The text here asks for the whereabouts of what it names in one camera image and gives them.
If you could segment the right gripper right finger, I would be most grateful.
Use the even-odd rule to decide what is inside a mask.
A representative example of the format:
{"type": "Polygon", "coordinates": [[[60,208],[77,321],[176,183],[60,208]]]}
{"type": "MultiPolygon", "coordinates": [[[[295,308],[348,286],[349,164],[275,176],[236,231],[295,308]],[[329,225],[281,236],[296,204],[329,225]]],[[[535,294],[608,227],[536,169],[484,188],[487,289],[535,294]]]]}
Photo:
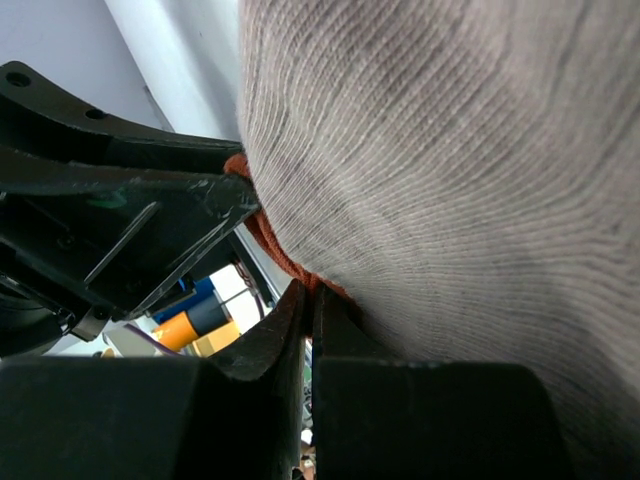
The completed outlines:
{"type": "Polygon", "coordinates": [[[316,294],[313,422],[320,479],[398,479],[399,377],[333,290],[316,294]]]}

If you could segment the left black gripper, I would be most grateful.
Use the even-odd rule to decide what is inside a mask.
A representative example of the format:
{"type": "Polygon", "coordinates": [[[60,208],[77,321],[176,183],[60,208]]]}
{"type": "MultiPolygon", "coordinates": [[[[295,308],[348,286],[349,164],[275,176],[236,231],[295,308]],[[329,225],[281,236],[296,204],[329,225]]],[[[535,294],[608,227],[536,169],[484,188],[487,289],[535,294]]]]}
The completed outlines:
{"type": "Polygon", "coordinates": [[[258,208],[239,142],[111,115],[28,65],[1,68],[1,354],[194,295],[258,208]]]}

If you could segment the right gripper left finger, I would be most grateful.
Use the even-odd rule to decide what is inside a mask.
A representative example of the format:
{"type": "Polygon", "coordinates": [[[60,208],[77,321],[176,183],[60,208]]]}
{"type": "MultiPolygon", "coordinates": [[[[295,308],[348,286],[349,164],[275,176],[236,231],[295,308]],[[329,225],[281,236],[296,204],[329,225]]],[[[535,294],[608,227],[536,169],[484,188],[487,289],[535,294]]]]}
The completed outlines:
{"type": "Polygon", "coordinates": [[[211,357],[221,374],[216,464],[230,479],[290,479],[299,464],[306,297],[291,281],[263,320],[211,357]]]}

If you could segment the grey sock red stripes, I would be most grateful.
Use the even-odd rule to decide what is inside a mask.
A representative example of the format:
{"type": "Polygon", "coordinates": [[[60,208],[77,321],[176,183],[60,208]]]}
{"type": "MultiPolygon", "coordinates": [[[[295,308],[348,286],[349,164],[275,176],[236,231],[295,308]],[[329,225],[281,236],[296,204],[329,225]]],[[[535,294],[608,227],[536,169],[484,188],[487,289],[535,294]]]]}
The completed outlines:
{"type": "Polygon", "coordinates": [[[516,363],[582,479],[639,475],[639,5],[244,1],[286,255],[397,355],[516,363]]]}

